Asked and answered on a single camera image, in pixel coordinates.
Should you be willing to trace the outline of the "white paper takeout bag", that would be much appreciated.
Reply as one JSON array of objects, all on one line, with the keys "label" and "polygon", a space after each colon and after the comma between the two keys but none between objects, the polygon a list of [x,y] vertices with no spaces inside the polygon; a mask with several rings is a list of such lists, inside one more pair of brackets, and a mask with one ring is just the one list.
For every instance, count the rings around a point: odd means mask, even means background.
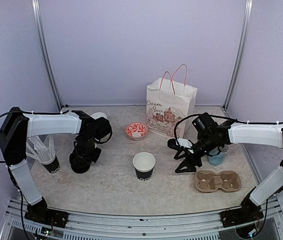
[{"label": "white paper takeout bag", "polygon": [[190,127],[185,120],[195,108],[198,88],[173,80],[166,71],[146,88],[146,125],[148,130],[164,138],[183,138]]}]

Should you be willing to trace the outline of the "stack of black paper cups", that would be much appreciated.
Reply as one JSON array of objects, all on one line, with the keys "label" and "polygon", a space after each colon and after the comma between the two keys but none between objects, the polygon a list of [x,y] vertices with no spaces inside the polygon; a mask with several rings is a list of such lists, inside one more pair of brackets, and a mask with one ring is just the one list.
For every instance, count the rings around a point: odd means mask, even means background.
[{"label": "stack of black paper cups", "polygon": [[97,120],[99,118],[108,119],[107,115],[104,112],[95,112],[90,117],[93,118],[94,120]]}]

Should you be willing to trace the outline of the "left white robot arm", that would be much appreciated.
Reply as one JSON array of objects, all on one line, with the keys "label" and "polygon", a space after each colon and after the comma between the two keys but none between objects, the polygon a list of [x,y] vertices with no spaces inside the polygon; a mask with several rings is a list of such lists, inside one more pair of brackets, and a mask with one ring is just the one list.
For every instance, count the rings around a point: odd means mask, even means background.
[{"label": "left white robot arm", "polygon": [[111,137],[112,127],[104,116],[86,114],[81,110],[64,112],[29,112],[19,107],[0,115],[5,118],[0,128],[0,150],[2,162],[21,195],[30,206],[31,213],[45,223],[52,217],[51,210],[44,206],[45,199],[39,192],[27,163],[27,141],[36,143],[40,136],[58,134],[75,135],[74,149],[69,156],[71,169],[78,174],[89,170],[95,163],[105,137]]}]

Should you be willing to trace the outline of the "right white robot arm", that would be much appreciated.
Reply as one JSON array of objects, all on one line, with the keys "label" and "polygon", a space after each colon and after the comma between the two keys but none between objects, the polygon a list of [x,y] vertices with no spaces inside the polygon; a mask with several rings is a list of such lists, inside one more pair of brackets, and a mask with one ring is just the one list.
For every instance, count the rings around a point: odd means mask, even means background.
[{"label": "right white robot arm", "polygon": [[[283,150],[283,123],[252,124],[229,119],[218,124],[208,113],[203,113],[192,121],[192,125],[198,133],[196,143],[177,136],[167,142],[170,149],[177,151],[174,159],[183,159],[175,170],[176,173],[195,172],[196,168],[202,165],[203,156],[209,156],[212,150],[226,145],[255,144],[273,146]],[[242,222],[248,222],[256,215],[256,206],[260,206],[282,189],[283,159],[279,166],[242,201],[242,207],[237,211],[237,218]]]}]

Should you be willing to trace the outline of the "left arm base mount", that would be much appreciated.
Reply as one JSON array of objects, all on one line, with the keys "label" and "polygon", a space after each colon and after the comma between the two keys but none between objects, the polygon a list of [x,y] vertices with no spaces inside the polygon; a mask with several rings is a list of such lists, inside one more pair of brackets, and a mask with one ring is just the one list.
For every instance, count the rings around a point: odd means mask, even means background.
[{"label": "left arm base mount", "polygon": [[48,208],[44,198],[34,205],[28,204],[24,215],[27,220],[63,229],[66,227],[68,216],[66,211]]}]

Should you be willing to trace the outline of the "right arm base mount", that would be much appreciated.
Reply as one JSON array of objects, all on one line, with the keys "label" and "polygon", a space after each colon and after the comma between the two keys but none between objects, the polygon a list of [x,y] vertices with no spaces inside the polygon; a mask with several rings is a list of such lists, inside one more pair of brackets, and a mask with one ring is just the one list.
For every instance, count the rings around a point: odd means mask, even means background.
[{"label": "right arm base mount", "polygon": [[249,197],[241,202],[239,208],[224,210],[219,215],[224,228],[250,223],[264,217],[261,207],[255,205]]}]

